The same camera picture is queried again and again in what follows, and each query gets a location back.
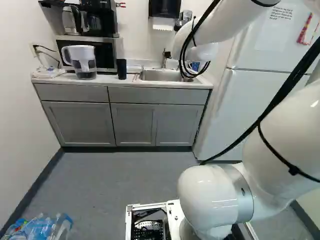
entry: cable clip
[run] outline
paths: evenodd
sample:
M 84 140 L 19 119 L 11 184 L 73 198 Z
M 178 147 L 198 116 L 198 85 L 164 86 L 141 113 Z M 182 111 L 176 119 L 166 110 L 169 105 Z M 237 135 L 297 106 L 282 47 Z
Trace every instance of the cable clip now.
M 296 176 L 296 175 L 298 175 L 299 173 L 301 173 L 300 168 L 298 168 L 298 167 L 295 166 L 295 165 L 291 165 L 291 166 L 288 166 L 288 167 L 289 167 L 289 173 L 290 173 L 292 176 Z

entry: gray carpet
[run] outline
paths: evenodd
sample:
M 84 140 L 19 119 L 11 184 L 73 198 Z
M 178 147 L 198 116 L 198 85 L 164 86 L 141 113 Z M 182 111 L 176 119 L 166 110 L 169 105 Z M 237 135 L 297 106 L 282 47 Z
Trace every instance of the gray carpet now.
M 191 152 L 66 153 L 24 217 L 67 213 L 71 240 L 125 240 L 126 205 L 176 199 L 179 175 L 196 164 Z

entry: black tumbler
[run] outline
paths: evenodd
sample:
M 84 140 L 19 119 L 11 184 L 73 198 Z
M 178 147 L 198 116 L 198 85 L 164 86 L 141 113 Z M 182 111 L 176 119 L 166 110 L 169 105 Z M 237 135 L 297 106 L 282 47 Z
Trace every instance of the black tumbler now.
M 116 65 L 118 68 L 119 80 L 126 80 L 127 79 L 127 59 L 117 59 Z

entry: power cord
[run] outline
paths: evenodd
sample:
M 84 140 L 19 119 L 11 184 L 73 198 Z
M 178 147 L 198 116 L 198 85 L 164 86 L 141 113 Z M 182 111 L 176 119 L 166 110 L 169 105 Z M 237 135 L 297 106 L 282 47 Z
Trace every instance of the power cord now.
M 34 48 L 35 51 L 37 51 L 37 48 L 40 47 L 40 48 L 47 49 L 47 50 L 49 50 L 49 51 L 51 51 L 51 52 L 56 52 L 55 50 L 52 50 L 52 49 L 47 48 L 47 47 L 42 46 L 42 45 L 34 44 L 34 45 L 32 45 L 32 46 L 33 46 L 33 48 Z
M 44 52 L 44 51 L 40 51 L 40 50 L 36 50 L 35 52 L 36 52 L 37 54 L 45 54 L 45 55 L 49 56 L 50 58 L 56 60 L 56 61 L 58 62 L 57 68 L 60 67 L 60 61 L 59 61 L 58 59 L 56 59 L 55 57 L 51 56 L 50 54 L 48 54 L 48 53 L 46 53 L 46 52 Z

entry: plastic water bottle pack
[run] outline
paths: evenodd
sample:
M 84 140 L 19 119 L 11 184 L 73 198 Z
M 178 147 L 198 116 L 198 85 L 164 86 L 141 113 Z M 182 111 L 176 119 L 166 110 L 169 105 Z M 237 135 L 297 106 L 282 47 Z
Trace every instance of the plastic water bottle pack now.
M 16 221 L 1 240 L 67 240 L 72 226 L 72 219 L 65 213 L 55 218 L 41 213 L 30 221 Z

